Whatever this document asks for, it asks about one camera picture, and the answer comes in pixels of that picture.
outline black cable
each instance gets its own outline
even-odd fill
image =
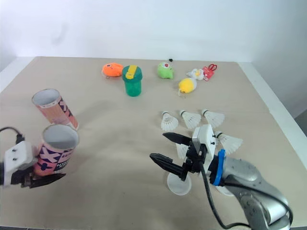
[[[276,198],[276,197],[274,197],[274,196],[272,196],[272,195],[270,195],[270,194],[268,194],[268,193],[265,193],[265,192],[263,192],[263,191],[260,191],[260,190],[258,190],[258,189],[256,189],[256,188],[250,188],[250,187],[247,187],[247,186],[244,186],[244,185],[233,184],[233,183],[224,183],[224,185],[226,185],[226,186],[238,187],[238,188],[244,188],[244,189],[247,189],[247,190],[252,190],[252,191],[254,191],[254,192],[260,193],[260,194],[262,194],[262,195],[264,195],[264,196],[267,196],[267,197],[269,197],[269,198],[271,198],[271,199],[273,199],[273,200],[279,202],[279,203],[289,212],[289,221],[290,221],[290,225],[292,224],[292,221],[293,221],[293,212],[292,212],[291,208],[290,208],[287,204],[285,204],[283,201],[281,201],[280,199],[278,199],[278,198]]]
[[[213,199],[212,199],[212,195],[211,195],[211,192],[210,192],[210,188],[209,188],[209,184],[208,184],[208,179],[207,179],[207,176],[206,176],[206,172],[205,172],[205,170],[203,169],[203,164],[200,163],[200,165],[201,165],[201,174],[202,174],[203,182],[204,182],[204,184],[205,184],[206,194],[207,194],[207,197],[208,197],[208,201],[209,201],[210,207],[211,207],[211,209],[212,209],[212,212],[213,212],[213,214],[214,214],[214,216],[215,216],[217,222],[221,225],[221,227],[222,227],[223,229],[230,229],[230,228],[232,228],[232,227],[234,227],[234,226],[246,226],[246,227],[249,227],[249,228],[250,228],[250,226],[249,226],[248,224],[245,224],[245,223],[239,223],[239,222],[237,222],[237,223],[232,223],[232,224],[225,225],[225,224],[222,222],[222,220],[221,220],[221,218],[220,218],[219,214],[217,213],[217,210],[216,210],[216,208],[215,208],[215,206],[214,206],[214,203],[213,203]]]
[[[18,129],[14,128],[14,127],[10,127],[10,126],[6,126],[6,127],[3,127],[3,128],[0,128],[0,132],[6,130],[6,129],[12,129],[14,130],[17,134],[21,135],[21,132],[18,131]]]
[[[14,127],[10,127],[10,126],[6,126],[6,127],[3,127],[3,128],[0,128],[0,132],[6,130],[6,129],[11,129],[11,130],[14,130],[17,135],[16,135],[16,142],[15,144],[18,144],[20,142],[22,142],[24,140],[24,137],[23,135],[21,134],[21,132],[18,131],[18,129],[14,128]]]

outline blue ring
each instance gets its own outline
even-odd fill
[[[216,172],[216,177],[213,182],[213,185],[218,186],[221,181],[221,177],[223,174],[223,164],[224,164],[224,157],[225,157],[225,150],[221,149],[219,153],[217,154],[219,157],[219,164],[217,166],[217,172]]]

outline orange toy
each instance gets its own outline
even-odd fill
[[[118,63],[109,63],[102,67],[101,72],[107,77],[119,77],[123,71],[123,66]]]

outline red scissors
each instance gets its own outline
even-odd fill
[[[210,64],[208,67],[202,68],[203,70],[203,78],[205,81],[209,81],[209,79],[213,76],[214,71],[217,69],[217,65]]]
[[[211,71],[215,71],[217,69],[217,65],[210,64],[208,69],[210,69]]]

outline scissor handle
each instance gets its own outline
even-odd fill
[[[217,69],[217,65],[215,65],[215,64],[210,64],[208,69],[210,69],[210,70],[212,70],[212,71],[215,71],[215,70]]]

